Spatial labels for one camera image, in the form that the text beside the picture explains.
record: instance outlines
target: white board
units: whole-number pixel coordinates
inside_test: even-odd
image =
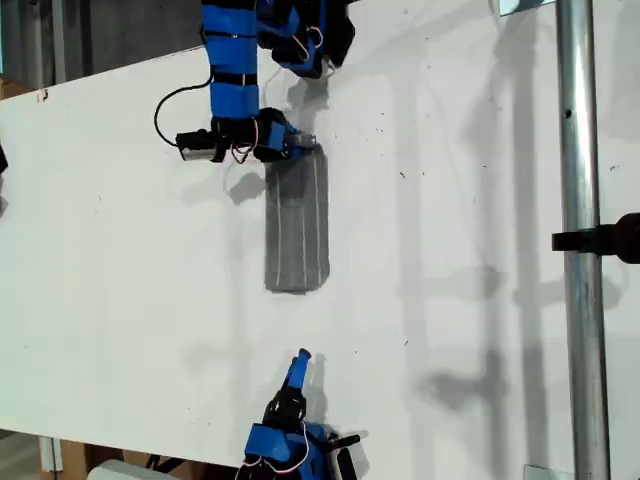
[[[596,2],[605,222],[640,202],[639,6]],[[264,289],[264,194],[226,193],[262,165],[184,164],[155,135],[203,50],[0,103],[0,428],[238,465],[305,347],[309,418],[367,432],[367,479],[573,470],[554,9],[351,11],[327,99],[261,57],[263,106],[329,161],[331,275],[306,296]],[[176,98],[162,129],[208,103]],[[614,478],[637,478],[640,270],[604,270]]]

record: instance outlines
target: black strap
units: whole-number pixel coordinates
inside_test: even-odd
[[[239,73],[214,72],[213,81],[216,83],[227,83],[229,85],[257,85],[258,75],[255,73],[242,75]]]
[[[231,38],[256,38],[255,35],[244,35],[242,33],[218,32],[216,30],[205,30],[205,36],[208,37],[231,37]]]

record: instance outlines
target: metal bracket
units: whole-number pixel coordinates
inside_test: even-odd
[[[57,438],[38,437],[40,443],[40,464],[43,472],[62,472],[62,447]]]

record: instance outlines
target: white stripe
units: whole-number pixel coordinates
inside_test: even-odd
[[[278,273],[276,274],[276,285],[280,286],[280,270],[282,262],[282,222],[280,221],[280,176],[276,171],[276,196],[278,198]]]
[[[302,208],[300,208],[300,214],[302,215],[302,271],[304,272],[304,286],[307,286],[307,229],[304,221],[305,205],[302,202]]]
[[[313,159],[313,173],[315,175],[314,180],[316,182],[316,233],[318,234],[317,253],[318,253],[318,285],[322,282],[322,264],[320,263],[320,192],[318,192],[318,158]]]

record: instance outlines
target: black cable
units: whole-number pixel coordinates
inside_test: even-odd
[[[190,87],[179,88],[177,90],[174,90],[170,94],[166,95],[162,100],[160,100],[160,103],[158,103],[158,106],[156,107],[156,113],[153,115],[153,125],[156,127],[156,132],[158,133],[160,138],[162,140],[164,140],[164,142],[167,145],[171,145],[172,147],[177,147],[178,146],[174,142],[169,140],[167,137],[165,137],[162,134],[162,132],[160,131],[160,127],[158,127],[158,114],[160,113],[160,109],[162,108],[162,105],[164,105],[164,102],[166,102],[170,98],[178,95],[179,93],[188,92],[188,91],[191,91],[191,90],[199,90],[200,88],[208,87],[211,84],[212,81],[213,81],[213,68],[211,68],[211,73],[209,74],[209,78],[207,79],[206,82],[204,82],[204,83],[202,83],[200,85],[192,85]]]

